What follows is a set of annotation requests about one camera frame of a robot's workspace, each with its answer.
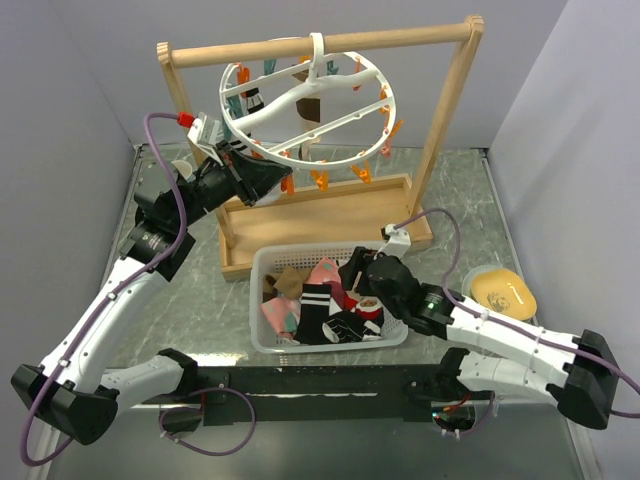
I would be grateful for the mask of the cream brown ribbed sock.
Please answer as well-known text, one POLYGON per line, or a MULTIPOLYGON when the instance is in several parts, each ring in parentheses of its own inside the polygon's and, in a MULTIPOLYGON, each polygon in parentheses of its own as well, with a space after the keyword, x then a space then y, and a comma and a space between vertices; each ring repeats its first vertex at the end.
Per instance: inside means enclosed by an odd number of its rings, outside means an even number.
MULTIPOLYGON (((315 130, 321 126, 321 99, 317 94, 297 100, 296 111, 304 133, 315 130)), ((299 159, 310 161, 310 148, 312 145, 319 143, 320 140, 321 136, 316 135, 301 143, 298 152, 299 159)))

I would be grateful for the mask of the black white striped sock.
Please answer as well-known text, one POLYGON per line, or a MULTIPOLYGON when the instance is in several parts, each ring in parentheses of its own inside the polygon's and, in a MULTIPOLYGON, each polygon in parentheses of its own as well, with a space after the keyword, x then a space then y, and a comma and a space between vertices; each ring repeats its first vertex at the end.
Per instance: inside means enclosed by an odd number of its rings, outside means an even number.
POLYGON ((258 88, 249 89, 245 91, 242 96, 245 100, 246 112, 248 114, 256 113, 264 108, 264 101, 258 88))

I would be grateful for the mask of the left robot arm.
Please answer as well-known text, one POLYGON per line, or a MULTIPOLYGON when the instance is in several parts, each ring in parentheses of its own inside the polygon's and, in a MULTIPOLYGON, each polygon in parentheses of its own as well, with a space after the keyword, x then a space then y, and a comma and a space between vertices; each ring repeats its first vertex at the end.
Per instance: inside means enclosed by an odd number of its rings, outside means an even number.
POLYGON ((190 400, 197 362, 166 348, 151 360, 109 374, 127 329, 174 278, 195 244, 189 225, 233 197, 253 206, 279 188, 291 168, 244 155, 228 143, 192 180, 166 162, 141 172, 135 225, 102 290, 66 338, 38 365, 20 365, 11 384, 29 411, 70 439, 90 445, 126 409, 161 395, 190 400))

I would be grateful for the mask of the orange clothes peg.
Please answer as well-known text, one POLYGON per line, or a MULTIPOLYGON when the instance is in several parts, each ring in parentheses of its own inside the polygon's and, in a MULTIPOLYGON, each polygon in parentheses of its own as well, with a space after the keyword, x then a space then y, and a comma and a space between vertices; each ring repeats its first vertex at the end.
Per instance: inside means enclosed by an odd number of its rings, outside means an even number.
POLYGON ((292 174, 284 177, 280 182, 280 190, 289 196, 295 193, 294 176, 292 174))
POLYGON ((329 188, 329 172, 326 170, 312 170, 311 177, 320 191, 327 191, 329 188))

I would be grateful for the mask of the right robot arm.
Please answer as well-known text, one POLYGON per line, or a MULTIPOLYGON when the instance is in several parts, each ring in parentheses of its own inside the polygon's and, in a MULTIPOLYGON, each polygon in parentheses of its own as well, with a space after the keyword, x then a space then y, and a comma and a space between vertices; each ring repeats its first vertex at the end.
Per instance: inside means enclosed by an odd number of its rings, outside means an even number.
POLYGON ((362 246, 338 272, 344 289, 377 298, 413 331, 456 343, 432 384, 444 399, 465 392, 528 397, 583 427, 607 428, 617 362, 601 334, 555 332, 484 310, 469 297, 420 282, 399 258, 362 246))

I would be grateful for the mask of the black sock white stripes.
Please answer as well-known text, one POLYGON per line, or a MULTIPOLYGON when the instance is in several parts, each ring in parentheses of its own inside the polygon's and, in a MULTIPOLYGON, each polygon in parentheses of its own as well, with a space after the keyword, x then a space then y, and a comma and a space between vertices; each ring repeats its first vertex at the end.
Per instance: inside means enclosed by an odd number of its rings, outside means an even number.
POLYGON ((302 344, 323 345, 329 342, 323 325, 329 318, 331 287, 327 284, 304 284, 300 297, 300 315, 294 339, 302 344))

